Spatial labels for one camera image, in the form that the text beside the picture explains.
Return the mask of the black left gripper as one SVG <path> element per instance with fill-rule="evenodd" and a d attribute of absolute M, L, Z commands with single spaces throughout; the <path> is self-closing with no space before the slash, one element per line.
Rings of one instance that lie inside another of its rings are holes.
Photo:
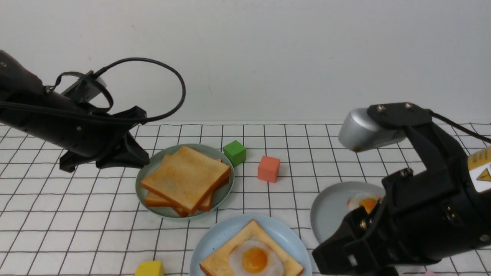
<path fill-rule="evenodd" d="M 109 115 L 95 110 L 89 103 L 76 103 L 55 92 L 45 92 L 38 98 L 41 107 L 61 111 L 98 115 L 110 119 L 146 119 L 146 111 L 135 105 L 128 110 Z M 78 165 L 87 164 L 93 158 L 96 167 L 143 168 L 150 163 L 149 154 L 129 133 L 134 123 L 116 124 L 81 120 L 58 115 L 38 116 L 38 137 L 68 150 L 59 159 L 59 169 L 73 173 Z"/>

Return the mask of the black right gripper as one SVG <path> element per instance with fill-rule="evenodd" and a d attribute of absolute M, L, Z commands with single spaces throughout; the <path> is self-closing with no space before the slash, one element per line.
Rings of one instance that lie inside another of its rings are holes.
<path fill-rule="evenodd" d="M 358 207 L 312 251 L 323 275 L 396 276 L 397 266 L 432 265 L 490 245 L 490 193 L 464 168 L 407 170 L 384 178 L 370 213 Z"/>

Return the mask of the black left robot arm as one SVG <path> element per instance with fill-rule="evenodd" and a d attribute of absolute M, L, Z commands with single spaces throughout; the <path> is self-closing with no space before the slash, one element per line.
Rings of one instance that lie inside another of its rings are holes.
<path fill-rule="evenodd" d="M 1 102 L 28 107 L 52 108 L 90 117 L 144 119 L 146 112 L 135 106 L 109 115 L 109 108 L 97 108 L 90 101 L 103 94 L 112 106 L 114 101 L 103 81 L 92 71 L 74 73 L 77 82 L 58 94 L 45 86 L 12 56 L 1 51 Z M 81 164 L 95 162 L 97 168 L 143 168 L 149 154 L 135 141 L 130 129 L 135 124 L 114 124 L 48 115 L 13 108 L 1 108 L 1 122 L 9 127 L 42 139 L 66 150 L 59 168 L 72 173 Z"/>

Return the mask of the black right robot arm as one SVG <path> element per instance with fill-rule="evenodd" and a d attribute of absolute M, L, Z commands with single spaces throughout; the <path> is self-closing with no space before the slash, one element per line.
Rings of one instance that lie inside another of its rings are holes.
<path fill-rule="evenodd" d="M 490 245 L 490 148 L 467 155 L 432 120 L 456 123 L 409 103 L 352 110 L 338 140 L 363 152 L 408 139 L 425 166 L 382 179 L 372 211 L 358 207 L 312 251 L 323 275 L 397 276 L 397 267 L 428 266 Z"/>

